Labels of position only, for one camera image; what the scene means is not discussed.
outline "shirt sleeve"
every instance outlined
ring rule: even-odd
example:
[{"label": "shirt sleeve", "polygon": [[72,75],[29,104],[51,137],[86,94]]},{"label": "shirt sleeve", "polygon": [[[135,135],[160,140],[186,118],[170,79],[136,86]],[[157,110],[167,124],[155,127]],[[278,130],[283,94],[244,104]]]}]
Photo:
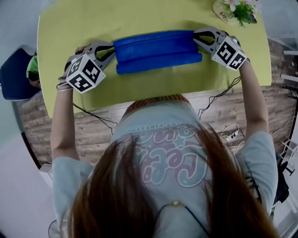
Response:
[{"label": "shirt sleeve", "polygon": [[247,165],[245,171],[247,174],[251,173],[260,192],[262,204],[270,213],[278,185],[278,168],[272,136],[266,132],[254,133],[245,142],[236,158]]},{"label": "shirt sleeve", "polygon": [[68,216],[78,190],[92,169],[91,164],[70,157],[58,157],[53,161],[54,212],[58,224],[62,216]]}]

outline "power strip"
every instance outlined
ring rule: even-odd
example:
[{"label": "power strip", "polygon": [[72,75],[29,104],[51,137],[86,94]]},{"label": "power strip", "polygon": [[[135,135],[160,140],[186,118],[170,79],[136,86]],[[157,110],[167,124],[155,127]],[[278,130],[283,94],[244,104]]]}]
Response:
[{"label": "power strip", "polygon": [[234,132],[231,133],[230,136],[225,137],[225,139],[226,139],[227,141],[230,141],[230,140],[234,139],[237,135],[238,135],[238,130],[235,130]]}]

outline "hair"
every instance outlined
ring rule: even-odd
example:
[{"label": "hair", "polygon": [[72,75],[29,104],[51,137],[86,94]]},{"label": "hair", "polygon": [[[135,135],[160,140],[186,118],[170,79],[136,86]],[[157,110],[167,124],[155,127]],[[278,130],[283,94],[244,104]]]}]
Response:
[{"label": "hair", "polygon": [[[251,194],[243,170],[234,165],[216,132],[198,125],[196,133],[212,170],[205,188],[210,237],[277,238],[272,220]],[[125,148],[114,142],[105,150],[92,178],[75,197],[69,238],[151,238],[157,234],[158,211],[134,163],[134,149],[135,141]]]}]

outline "wooden floor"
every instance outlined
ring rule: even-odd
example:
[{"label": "wooden floor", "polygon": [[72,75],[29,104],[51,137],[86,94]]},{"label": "wooden floor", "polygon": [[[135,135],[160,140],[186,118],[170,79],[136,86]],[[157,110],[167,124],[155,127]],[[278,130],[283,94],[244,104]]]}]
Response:
[{"label": "wooden floor", "polygon": [[[294,115],[296,100],[288,97],[289,91],[282,88],[281,73],[294,75],[297,65],[293,65],[293,56],[284,56],[285,47],[269,40],[272,67],[272,85],[262,87],[269,110],[269,125],[271,133],[286,125],[289,118]],[[205,91],[186,93],[184,96],[190,101],[195,111],[208,105],[210,96],[217,95],[219,91]],[[126,108],[131,104],[117,104],[92,111],[92,113],[111,118],[118,122]],[[19,112],[23,120],[25,133],[40,164],[51,163],[50,132],[51,119],[47,115],[42,95],[36,95],[27,102],[18,103]],[[202,122],[210,123],[217,131],[226,126],[238,123],[245,134],[246,121],[244,114],[242,89],[232,89],[215,101],[202,115]],[[290,133],[292,123],[285,129],[273,135],[276,152],[283,149],[281,142],[285,141]],[[96,118],[85,113],[75,115],[76,146],[81,160],[95,162],[109,145],[111,139],[110,129]],[[238,145],[243,140],[238,135],[231,145]]]}]

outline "green tabletop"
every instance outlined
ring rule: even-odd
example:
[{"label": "green tabletop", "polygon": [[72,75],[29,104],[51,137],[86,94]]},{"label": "green tabletop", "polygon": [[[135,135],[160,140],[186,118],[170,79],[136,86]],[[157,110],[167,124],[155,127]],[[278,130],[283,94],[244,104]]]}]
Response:
[{"label": "green tabletop", "polygon": [[[166,30],[196,30],[215,26],[238,37],[250,58],[259,83],[271,84],[267,36],[261,15],[246,28],[230,26],[212,10],[211,0],[59,0],[40,15],[38,65],[47,112],[53,115],[58,77],[78,46],[96,40]],[[128,101],[224,89],[239,76],[203,53],[200,63],[118,75],[116,58],[104,70],[106,78],[87,93],[75,91],[74,102],[86,110]]]}]

